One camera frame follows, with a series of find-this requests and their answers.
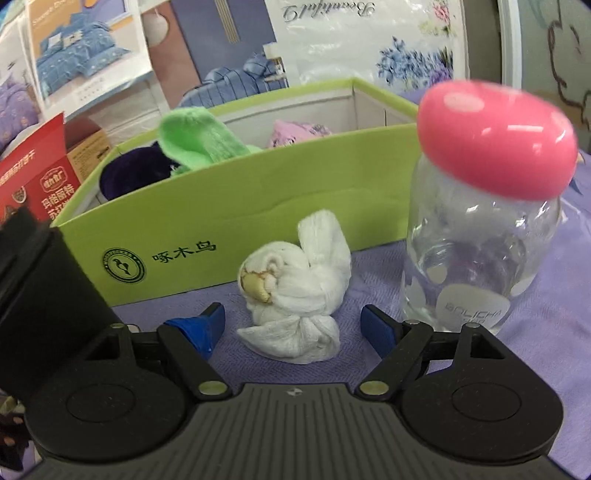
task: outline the bed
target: bed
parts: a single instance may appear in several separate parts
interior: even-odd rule
[[[82,75],[89,78],[129,53],[115,45],[111,28],[103,22],[88,22],[87,14],[70,16],[40,42],[37,76],[43,98]]]
[[[210,108],[287,86],[285,80],[270,80],[274,75],[273,62],[257,54],[248,59],[242,69],[221,67],[212,70],[201,86],[185,93],[178,106]]]

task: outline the pink bottle cap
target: pink bottle cap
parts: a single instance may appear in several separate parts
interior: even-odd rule
[[[425,155],[454,178],[521,200],[557,197],[573,177],[577,138],[554,105],[488,82],[438,83],[418,109]]]

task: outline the pillow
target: pillow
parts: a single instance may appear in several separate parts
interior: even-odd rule
[[[205,80],[203,81],[203,84],[219,82],[224,78],[224,75],[228,74],[229,71],[230,69],[226,67],[219,67],[218,69],[213,69],[211,72],[207,74]]]
[[[36,61],[35,64],[37,65],[37,67],[39,68],[41,65],[43,65],[43,63],[50,58],[54,53],[57,53],[59,51],[61,51],[61,47],[62,47],[62,42],[56,43],[55,45],[53,45],[52,47],[49,47],[44,53],[43,55],[41,55]]]
[[[41,40],[41,42],[39,43],[39,47],[41,48],[41,53],[45,53],[47,51],[47,49],[50,47],[49,45],[49,40],[50,38],[55,37],[58,33],[61,33],[61,31],[63,30],[64,27],[62,27],[61,25],[59,27],[57,27],[53,32],[51,32],[46,38],[44,38],[43,40]]]
[[[61,42],[61,33],[47,39],[47,48],[52,48],[53,45],[57,45],[59,42]]]
[[[242,69],[254,77],[267,77],[275,73],[274,63],[260,53],[248,59]]]
[[[78,12],[70,15],[70,25],[75,28],[82,28],[88,19],[87,12]]]
[[[105,30],[107,32],[111,31],[110,26],[108,26],[105,22],[100,22],[100,21],[92,22],[90,25],[88,25],[88,28],[102,28],[103,30]]]
[[[111,47],[95,55],[91,59],[86,60],[84,65],[80,68],[80,73],[85,78],[92,77],[95,73],[100,72],[105,67],[108,67],[113,62],[119,60],[123,55],[130,53],[127,48]]]

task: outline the purple bedding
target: purple bedding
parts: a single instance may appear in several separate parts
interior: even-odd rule
[[[38,122],[26,85],[9,78],[0,86],[0,153],[20,132]]]

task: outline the bottle label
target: bottle label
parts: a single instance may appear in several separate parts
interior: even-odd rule
[[[490,329],[509,311],[511,303],[504,296],[473,285],[452,284],[437,298],[437,320],[452,332],[459,332],[467,322]]]

